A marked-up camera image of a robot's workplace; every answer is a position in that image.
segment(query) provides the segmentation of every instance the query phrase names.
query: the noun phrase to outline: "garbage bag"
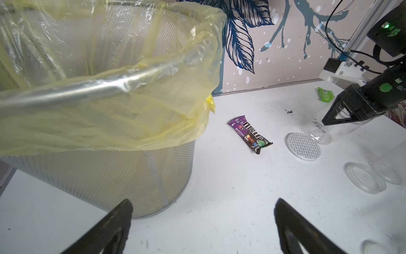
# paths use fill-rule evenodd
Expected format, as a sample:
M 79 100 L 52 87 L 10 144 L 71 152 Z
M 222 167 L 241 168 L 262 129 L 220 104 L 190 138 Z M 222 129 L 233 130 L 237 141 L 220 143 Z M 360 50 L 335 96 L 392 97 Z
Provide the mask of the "garbage bag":
M 0 156 L 154 150 L 204 132 L 220 9 L 146 0 L 0 0 L 0 9 Z

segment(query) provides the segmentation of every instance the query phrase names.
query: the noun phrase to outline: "metal mesh trash can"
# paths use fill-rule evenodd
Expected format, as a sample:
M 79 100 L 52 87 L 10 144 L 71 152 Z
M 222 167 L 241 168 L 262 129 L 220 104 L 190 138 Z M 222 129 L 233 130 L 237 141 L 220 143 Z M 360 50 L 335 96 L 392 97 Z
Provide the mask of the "metal mesh trash can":
M 106 211 L 125 198 L 133 218 L 168 206 L 214 108 L 225 14 L 190 2 L 13 3 L 0 11 L 0 159 Z
M 192 173 L 194 141 L 150 151 L 72 151 L 3 157 L 14 166 L 105 211 L 118 200 L 133 218 L 156 213 L 183 191 Z

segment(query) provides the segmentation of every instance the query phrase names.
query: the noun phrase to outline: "m&m's wrapper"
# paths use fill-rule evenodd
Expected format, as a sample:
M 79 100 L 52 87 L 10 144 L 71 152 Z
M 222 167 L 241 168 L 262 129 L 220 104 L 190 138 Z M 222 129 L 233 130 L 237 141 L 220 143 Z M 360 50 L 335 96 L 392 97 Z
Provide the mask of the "m&m's wrapper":
M 244 142 L 256 153 L 259 154 L 261 149 L 272 145 L 272 142 L 259 135 L 255 129 L 247 122 L 245 115 L 232 119 L 229 125 L 242 137 Z

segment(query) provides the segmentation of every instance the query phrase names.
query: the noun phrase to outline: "white lid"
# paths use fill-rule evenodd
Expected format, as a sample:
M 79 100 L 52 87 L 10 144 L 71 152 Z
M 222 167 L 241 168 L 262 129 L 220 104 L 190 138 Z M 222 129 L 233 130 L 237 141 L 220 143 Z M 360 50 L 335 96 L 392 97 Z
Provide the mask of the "white lid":
M 290 152 L 305 161 L 315 161 L 321 155 L 319 144 L 303 133 L 290 133 L 286 145 Z

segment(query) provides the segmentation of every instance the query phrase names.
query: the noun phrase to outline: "table surface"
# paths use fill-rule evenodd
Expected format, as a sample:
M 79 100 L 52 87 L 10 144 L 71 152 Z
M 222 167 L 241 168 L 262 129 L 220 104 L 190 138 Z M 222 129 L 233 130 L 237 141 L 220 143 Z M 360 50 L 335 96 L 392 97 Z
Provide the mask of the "table surface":
M 342 91 L 320 81 L 216 97 L 183 194 L 163 212 L 132 220 L 124 253 L 281 253 L 273 215 L 278 198 L 349 254 L 359 253 L 365 239 L 406 241 L 406 186 L 387 184 L 370 195 L 343 170 L 346 162 L 368 164 L 394 148 L 406 139 L 405 129 L 378 117 L 322 145 L 313 162 L 287 149 L 286 135 L 301 132 L 304 119 L 325 105 L 317 87 Z M 240 115 L 274 143 L 260 155 L 227 124 Z M 2 252 L 59 253 L 105 214 L 18 170 L 0 197 Z

